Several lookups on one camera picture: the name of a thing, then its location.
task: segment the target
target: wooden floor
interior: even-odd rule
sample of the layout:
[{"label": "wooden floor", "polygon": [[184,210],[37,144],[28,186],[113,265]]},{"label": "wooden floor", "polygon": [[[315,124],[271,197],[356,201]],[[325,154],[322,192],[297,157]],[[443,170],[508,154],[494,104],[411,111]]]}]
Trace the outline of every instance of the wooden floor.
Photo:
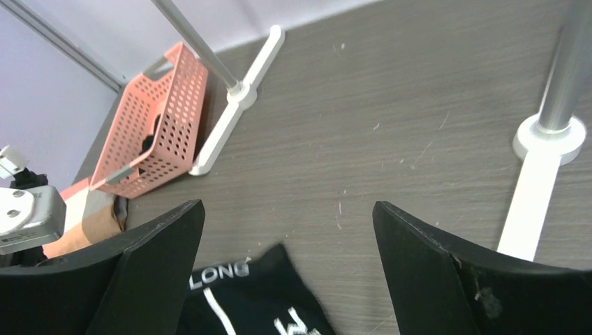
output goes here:
[{"label": "wooden floor", "polygon": [[[384,1],[289,31],[210,174],[132,201],[129,225],[201,198],[196,267],[284,241],[340,334],[398,334],[374,202],[495,248],[520,168],[510,142],[538,110],[565,2]],[[243,74],[261,45],[222,59]],[[211,130],[225,92],[209,90]],[[561,168],[538,262],[592,266],[591,144]]]}]

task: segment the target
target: plastic basket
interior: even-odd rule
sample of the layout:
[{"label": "plastic basket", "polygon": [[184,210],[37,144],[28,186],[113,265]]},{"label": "plastic basket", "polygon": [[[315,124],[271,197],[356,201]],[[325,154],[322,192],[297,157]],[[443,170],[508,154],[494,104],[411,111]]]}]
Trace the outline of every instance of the plastic basket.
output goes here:
[{"label": "plastic basket", "polygon": [[[167,61],[172,69],[151,80],[149,76],[154,77]],[[130,81],[90,189],[133,199],[188,172],[193,164],[206,82],[207,69],[183,43]],[[142,152],[142,143],[149,135],[154,136],[153,142]]]}]

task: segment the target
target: wall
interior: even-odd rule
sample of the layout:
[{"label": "wall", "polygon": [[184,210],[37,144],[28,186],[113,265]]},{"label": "wall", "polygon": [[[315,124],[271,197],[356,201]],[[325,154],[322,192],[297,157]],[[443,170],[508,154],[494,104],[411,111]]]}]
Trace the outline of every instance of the wall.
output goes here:
[{"label": "wall", "polygon": [[[174,0],[214,51],[376,0]],[[23,0],[127,81],[181,38],[150,0]]]},{"label": "wall", "polygon": [[74,180],[115,92],[2,7],[0,45],[0,147],[17,147],[33,171],[62,190]]}]

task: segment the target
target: folded black fabric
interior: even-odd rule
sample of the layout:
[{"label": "folded black fabric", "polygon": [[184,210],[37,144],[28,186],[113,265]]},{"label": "folded black fabric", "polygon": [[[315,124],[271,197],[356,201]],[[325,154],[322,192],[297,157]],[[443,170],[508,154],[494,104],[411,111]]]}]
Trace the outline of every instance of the folded black fabric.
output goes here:
[{"label": "folded black fabric", "polygon": [[177,334],[335,335],[278,244],[258,260],[193,272]]}]

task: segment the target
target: gray metal pole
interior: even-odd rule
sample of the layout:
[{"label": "gray metal pole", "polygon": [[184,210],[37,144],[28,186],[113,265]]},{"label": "gray metal pole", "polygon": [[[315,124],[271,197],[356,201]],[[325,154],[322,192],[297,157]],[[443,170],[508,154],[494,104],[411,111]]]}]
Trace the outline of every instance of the gray metal pole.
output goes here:
[{"label": "gray metal pole", "polygon": [[539,128],[567,128],[592,61],[592,1],[574,0],[566,17],[540,109]]},{"label": "gray metal pole", "polygon": [[214,54],[212,49],[201,38],[200,34],[191,26],[191,23],[185,18],[183,13],[171,0],[152,0],[152,3],[160,10],[160,12],[168,19],[168,21],[175,27],[175,29],[185,38],[187,43],[200,56],[200,61],[210,69],[215,75],[224,81],[228,91],[234,93],[241,89],[240,82],[235,78],[230,71],[222,64],[218,56]]}]

